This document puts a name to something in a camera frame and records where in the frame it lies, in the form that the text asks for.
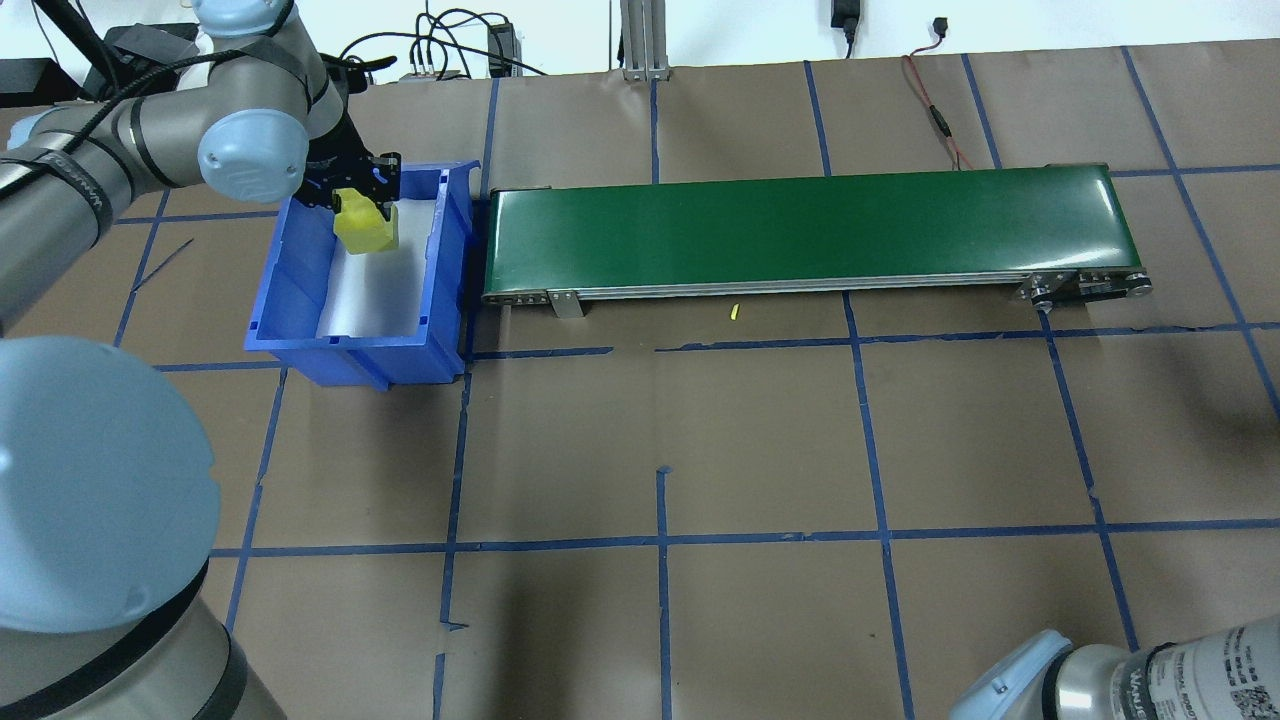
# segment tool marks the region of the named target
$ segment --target conveyor belt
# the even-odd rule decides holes
[[[494,200],[485,301],[1023,283],[1149,290],[1105,165],[575,190]]]

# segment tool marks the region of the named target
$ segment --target table surface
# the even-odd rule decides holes
[[[920,60],[975,165],[1110,165],[1140,300],[480,309],[453,384],[319,388],[241,348],[271,209],[191,188],[138,200],[15,334],[119,345],[191,401],[223,488],[204,596],[296,717],[942,717],[1046,626],[1151,646],[1275,611],[1277,65]],[[375,151],[483,160],[477,196],[948,167],[896,60],[352,111]]]

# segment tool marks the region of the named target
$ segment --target yellow block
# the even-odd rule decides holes
[[[342,202],[342,210],[333,215],[333,233],[352,255],[383,252],[399,246],[399,233],[396,228],[396,206],[392,205],[392,219],[384,220],[374,201],[356,188],[343,187],[334,191]]]

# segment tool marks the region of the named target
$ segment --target metal bracket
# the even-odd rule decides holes
[[[1142,268],[1124,270],[1042,270],[1018,287],[1015,300],[1025,300],[1041,313],[1057,305],[1080,305],[1117,297],[1142,297],[1151,292],[1151,278]]]
[[[620,0],[622,6],[622,77],[667,79],[667,0]]]
[[[577,291],[573,290],[552,290],[547,292],[547,296],[552,301],[552,310],[556,311],[557,318],[581,318],[582,304],[577,300]]]

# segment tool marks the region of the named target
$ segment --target blue tape line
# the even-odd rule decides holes
[[[284,397],[284,383],[288,368],[280,368],[280,382],[275,386],[275,398],[271,401],[271,418],[266,423],[262,438],[262,457],[257,464],[257,482],[253,484],[253,500],[248,506],[248,520],[244,523],[244,536],[241,539],[239,561],[236,564],[236,580],[232,583],[232,601],[227,609],[227,632],[236,628],[236,615],[239,612],[241,592],[244,589],[244,571],[248,569],[250,553],[253,548],[253,530],[257,528],[257,511],[262,505],[262,478],[271,459],[271,446],[275,443],[275,425],[280,419],[280,402]]]
[[[1053,377],[1057,379],[1057,392],[1062,397],[1062,410],[1066,413],[1066,424],[1071,430],[1071,442],[1075,445],[1075,457],[1080,464],[1080,477],[1084,478],[1084,491],[1093,509],[1093,523],[1098,532],[1098,539],[1102,543],[1102,557],[1106,560],[1107,574],[1111,577],[1111,589],[1115,593],[1116,607],[1120,610],[1120,624],[1124,626],[1124,637],[1129,643],[1129,650],[1137,652],[1138,634],[1134,630],[1133,616],[1129,614],[1129,598],[1124,592],[1124,583],[1120,579],[1120,566],[1116,564],[1111,538],[1107,534],[1107,520],[1102,512],[1102,502],[1094,493],[1093,469],[1089,466],[1089,455],[1084,450],[1084,434],[1080,432],[1080,420],[1075,415],[1075,402],[1071,400],[1071,389],[1066,384],[1062,357],[1057,352],[1057,342],[1053,340],[1053,329],[1050,327],[1048,315],[1046,314],[1041,314],[1041,328],[1044,333],[1044,345],[1048,347],[1050,363],[1053,365]]]
[[[151,259],[151,249],[156,243],[156,233],[160,232],[160,218],[164,215],[164,208],[169,204],[169,191],[164,191],[160,195],[160,205],[156,206],[156,217],[147,218],[151,223],[151,231],[147,233],[147,243],[142,247],[142,258],[138,259],[138,270],[133,274],[133,282],[129,284],[129,296],[124,300],[124,310],[120,313],[120,323],[115,327],[115,340],[111,342],[115,347],[120,347],[124,342],[124,328],[129,325],[129,316],[133,314],[133,302],[138,299],[138,282],[142,281],[142,275],[147,272],[147,260]]]
[[[489,197],[489,163],[493,160],[493,129],[498,118],[498,85],[500,78],[493,78],[489,86],[489,119],[484,131],[484,163],[480,165],[480,196]]]
[[[699,352],[704,350],[762,350],[769,347],[829,347],[849,345],[847,337],[812,337],[799,340],[735,340],[724,342],[689,342],[680,347],[658,347],[654,352]]]
[[[891,530],[893,539],[1025,538],[1046,536],[1085,536],[1097,525],[1005,525],[997,528],[922,528]]]
[[[881,539],[879,530],[820,530],[792,533],[703,533],[668,536],[667,544],[769,544],[791,542],[865,542]]]
[[[1228,173],[1275,173],[1280,172],[1280,164],[1271,165],[1219,165],[1213,168],[1178,168],[1184,176],[1208,176]]]
[[[460,542],[454,547],[458,552],[547,552],[554,550],[602,550],[607,547],[655,547],[657,544],[657,536],[616,536],[549,541],[474,541]]]
[[[271,462],[271,448],[275,447],[275,425],[280,421],[280,405],[284,404],[284,383],[289,379],[289,369],[280,368],[280,380],[275,386],[275,400],[271,402],[271,419],[266,423],[266,439],[262,442],[262,457],[257,462],[257,482],[266,477]]]
[[[1152,523],[1112,523],[1112,533],[1185,533],[1192,530],[1272,530],[1280,518],[1238,518],[1228,520],[1157,520]]]
[[[1184,334],[1184,333],[1222,333],[1239,332],[1238,323],[1224,323],[1221,325],[1156,325],[1151,328],[1074,328],[1053,331],[1053,337],[1116,337],[1135,334]]]
[[[1272,530],[1280,529],[1280,518],[1229,518],[1222,520],[1156,520],[1144,523],[1107,523],[1108,533],[1185,533],[1198,530]],[[1097,532],[1097,524],[1068,525],[997,525],[989,528],[910,528],[891,529],[890,537],[900,539],[968,539],[1084,536]],[[346,555],[442,555],[449,552],[554,552],[563,550],[604,550],[612,547],[658,547],[699,544],[773,544],[806,542],[878,542],[879,530],[818,530],[783,533],[690,533],[658,536],[613,536],[603,538],[567,538],[548,541],[474,541],[253,547],[251,557],[315,557]],[[241,548],[218,547],[210,557],[239,557]]]
[[[1274,165],[1212,165],[1207,168],[1178,168],[1178,173],[1184,176],[1216,176],[1230,173],[1275,173],[1280,172],[1280,164]],[[1169,168],[1156,168],[1151,170],[1111,170],[1114,178],[1147,178],[1171,176],[1174,170]]]
[[[991,132],[991,120],[987,119],[987,106],[982,102],[982,91],[978,90],[978,78],[973,74],[973,65],[969,63],[969,54],[960,55],[964,63],[964,74],[969,78],[969,91],[973,94],[973,104],[978,109],[978,122],[982,123],[982,135],[987,137],[987,150],[991,151],[991,164],[998,170],[1005,164],[1000,160],[1000,150],[996,147],[996,136]]]
[[[1129,68],[1129,77],[1133,79],[1133,86],[1138,91],[1138,97],[1142,100],[1142,108],[1147,111],[1147,119],[1151,122],[1151,129],[1155,131],[1156,140],[1160,141],[1160,151],[1164,152],[1165,161],[1169,163],[1169,169],[1172,172],[1174,184],[1178,186],[1178,195],[1181,196],[1183,205],[1187,208],[1187,214],[1192,218],[1192,225],[1196,227],[1196,234],[1199,236],[1201,245],[1204,247],[1204,254],[1208,255],[1210,264],[1213,266],[1213,274],[1217,275],[1217,282],[1222,287],[1222,293],[1226,296],[1228,304],[1231,306],[1235,322],[1244,325],[1244,310],[1240,307],[1240,302],[1236,300],[1235,292],[1231,290],[1231,283],[1226,278],[1226,270],[1222,268],[1222,263],[1219,261],[1217,252],[1213,250],[1213,242],[1208,237],[1208,231],[1204,229],[1204,223],[1201,220],[1199,211],[1196,210],[1196,204],[1192,202],[1190,192],[1187,190],[1187,182],[1183,181],[1181,170],[1174,160],[1172,150],[1169,147],[1169,140],[1165,137],[1165,131],[1160,127],[1160,120],[1156,118],[1156,110],[1151,105],[1151,97],[1147,96],[1147,88],[1142,85],[1142,77],[1138,76],[1138,67],[1133,61],[1133,55],[1129,53],[1128,47],[1121,47],[1120,53],[1124,55],[1125,67]],[[1258,350],[1258,343],[1253,340],[1253,333],[1248,332],[1248,329],[1242,331],[1242,334],[1244,336],[1244,343],[1249,348],[1249,355],[1253,357],[1253,365],[1258,370],[1258,379],[1262,382],[1262,387],[1267,393],[1267,400],[1271,402],[1271,411],[1276,415],[1276,418],[1280,418],[1280,393],[1276,393],[1275,383],[1271,380],[1271,373],[1267,370],[1267,365],[1262,360],[1262,352]]]
[[[453,574],[457,565],[458,515],[462,511],[462,468],[467,455],[467,421],[471,405],[471,370],[462,374],[462,401],[458,407],[458,437],[453,450],[453,489],[449,492],[449,529],[445,538],[444,575],[440,579],[440,624],[451,630],[458,625],[451,620],[453,610]]]
[[[860,345],[876,345],[886,342],[920,342],[920,341],[943,341],[943,342],[965,342],[973,340],[1029,340],[1039,338],[1039,331],[992,331],[992,332],[969,332],[969,333],[937,333],[937,334],[883,334],[883,336],[868,336],[859,338]]]
[[[1110,337],[1110,336],[1135,336],[1135,334],[1181,334],[1181,333],[1212,333],[1212,332],[1239,332],[1242,328],[1258,331],[1280,329],[1280,323],[1224,323],[1220,325],[1155,325],[1149,328],[1070,328],[1055,329],[1053,337]],[[858,338],[859,345],[906,343],[906,342],[969,342],[988,340],[1039,340],[1043,331],[980,331],[961,333],[934,333],[934,334],[883,334],[865,336]],[[714,350],[763,350],[773,347],[832,347],[850,345],[844,337],[809,337],[795,340],[748,340],[723,342],[689,342],[680,347],[658,347],[654,352],[703,352]],[[539,352],[561,352],[554,350]]]
[[[658,81],[649,81],[649,182],[658,184],[660,172],[658,165]]]
[[[262,484],[253,486],[253,500],[248,505],[248,521],[244,523],[244,538],[241,541],[239,561],[236,564],[236,579],[232,582],[232,600],[227,606],[227,633],[236,632],[236,616],[239,614],[239,598],[244,591],[244,571],[248,569],[248,551],[253,544],[253,528],[257,525],[257,509],[262,501]]]
[[[236,363],[178,363],[174,365],[151,365],[161,373],[202,373],[209,370],[275,370],[284,364],[278,360],[244,360]]]
[[[321,544],[298,547],[251,547],[251,557],[332,557],[347,555],[438,555],[448,551],[443,542],[390,544]]]
[[[658,468],[658,644],[662,665],[662,720],[671,720],[671,578],[667,566],[667,477],[671,468]]]
[[[1174,174],[1172,170],[1167,168],[1165,169],[1157,168],[1155,170],[1108,170],[1108,173],[1114,178],[1155,178],[1155,177],[1165,177]]]
[[[122,218],[118,225],[141,225],[146,223],[204,223],[210,220],[247,220],[252,218],[274,218],[279,210],[247,210],[243,213],[206,213],[198,215],[164,215],[155,218]]]
[[[509,350],[503,352],[475,352],[474,360],[518,360],[522,357],[580,357],[584,355],[608,355],[613,347],[557,347],[554,350]]]
[[[435,675],[431,680],[431,720],[440,720],[444,705],[444,653],[435,653]]]
[[[858,336],[858,322],[854,319],[854,306],[846,290],[841,299],[845,304],[845,323],[849,325],[850,347],[854,352],[854,383],[858,387],[858,409],[863,420],[863,439],[867,443],[867,465],[872,475],[872,498],[876,503],[876,530],[881,542],[881,564],[884,569],[884,593],[888,601],[888,620],[893,633],[893,655],[897,659],[899,692],[902,696],[902,714],[906,720],[915,720],[915,703],[911,698],[911,679],[906,662],[906,641],[902,637],[902,611],[897,602],[897,579],[893,574],[892,534],[888,527],[888,511],[884,507],[884,488],[881,483],[879,456],[876,452],[876,430],[872,425],[872,406],[867,395],[867,375],[863,369],[863,350]]]
[[[182,245],[179,245],[177,250],[174,250],[173,252],[170,252],[169,256],[165,258],[164,260],[160,260],[160,264],[156,265],[154,270],[151,270],[150,273],[147,273],[146,277],[143,277],[141,281],[138,281],[131,290],[133,292],[137,292],[138,288],[141,288],[142,286],[147,284],[147,282],[151,281],[151,278],[156,277],[156,273],[159,273],[160,270],[163,270],[165,268],[165,265],[168,265],[169,263],[173,263],[173,259],[177,258],[178,254],[182,252],[183,250],[191,247],[191,243],[193,243],[193,242],[196,242],[195,237],[192,237],[192,238],[187,240],[186,242],[183,242]]]
[[[827,128],[822,124],[822,105],[818,102],[818,85],[813,81],[813,64],[804,61],[804,77],[809,83],[809,104],[813,105],[813,124],[818,129],[818,152],[822,155],[822,174],[831,177],[831,155],[827,154]]]

